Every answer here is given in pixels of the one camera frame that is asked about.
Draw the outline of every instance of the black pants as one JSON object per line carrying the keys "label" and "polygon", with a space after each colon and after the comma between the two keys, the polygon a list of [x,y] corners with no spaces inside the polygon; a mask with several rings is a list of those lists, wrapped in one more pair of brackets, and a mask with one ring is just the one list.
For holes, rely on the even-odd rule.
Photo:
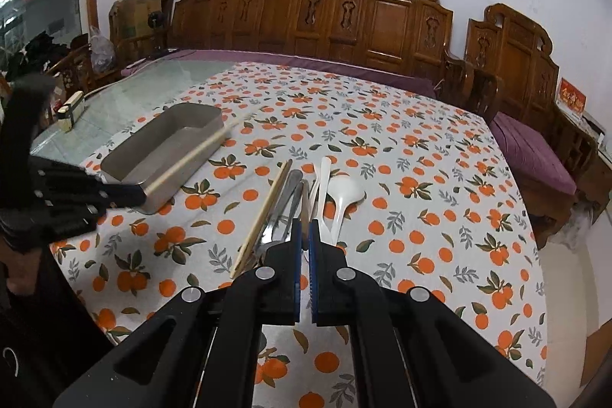
{"label": "black pants", "polygon": [[0,309],[0,406],[47,408],[112,349],[63,276],[51,251],[36,291],[9,294]]}

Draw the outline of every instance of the tablecloth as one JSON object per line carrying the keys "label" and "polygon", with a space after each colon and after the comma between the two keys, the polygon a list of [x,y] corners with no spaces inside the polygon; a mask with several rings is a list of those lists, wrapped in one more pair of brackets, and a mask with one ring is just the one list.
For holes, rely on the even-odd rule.
{"label": "tablecloth", "polygon": [[[433,294],[542,384],[544,283],[518,189],[485,122],[408,91],[351,77],[236,64],[140,117],[94,152],[100,162],[166,106],[199,102],[223,117],[253,111],[158,213],[111,210],[96,234],[52,250],[109,338],[120,341],[182,288],[231,284],[229,270],[281,160],[310,184],[327,155],[366,198],[352,206],[339,246],[349,266],[385,287]],[[326,202],[325,216],[335,212]],[[265,326],[253,406],[356,406],[348,330],[310,323],[308,270],[301,321]]]}

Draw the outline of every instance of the metal tray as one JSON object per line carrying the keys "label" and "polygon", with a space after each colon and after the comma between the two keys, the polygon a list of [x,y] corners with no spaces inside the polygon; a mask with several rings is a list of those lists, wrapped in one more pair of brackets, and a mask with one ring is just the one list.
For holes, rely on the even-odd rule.
{"label": "metal tray", "polygon": [[[199,143],[223,128],[221,110],[205,104],[176,104],[119,144],[100,164],[110,183],[130,183],[146,189]],[[211,144],[177,174],[152,192],[136,208],[151,215],[161,208],[202,164],[221,146],[223,138]]]}

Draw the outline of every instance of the person's arm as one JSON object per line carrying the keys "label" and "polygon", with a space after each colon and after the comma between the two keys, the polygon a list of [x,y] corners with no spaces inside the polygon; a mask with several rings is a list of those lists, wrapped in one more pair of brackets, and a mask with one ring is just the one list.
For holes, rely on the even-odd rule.
{"label": "person's arm", "polygon": [[41,264],[42,248],[33,249],[26,254],[13,251],[0,236],[0,263],[8,271],[7,289],[17,296],[28,296],[34,293],[36,279]]}

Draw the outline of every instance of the clear plastic bag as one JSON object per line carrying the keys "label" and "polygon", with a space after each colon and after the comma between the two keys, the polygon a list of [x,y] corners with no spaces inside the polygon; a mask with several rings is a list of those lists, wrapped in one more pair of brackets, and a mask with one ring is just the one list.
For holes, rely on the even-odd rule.
{"label": "clear plastic bag", "polygon": [[112,42],[100,34],[96,27],[90,28],[91,66],[96,73],[110,70],[115,62]]}
{"label": "clear plastic bag", "polygon": [[593,224],[593,209],[590,203],[579,202],[571,209],[571,216],[561,230],[549,237],[548,244],[563,244],[572,252],[586,240]]}

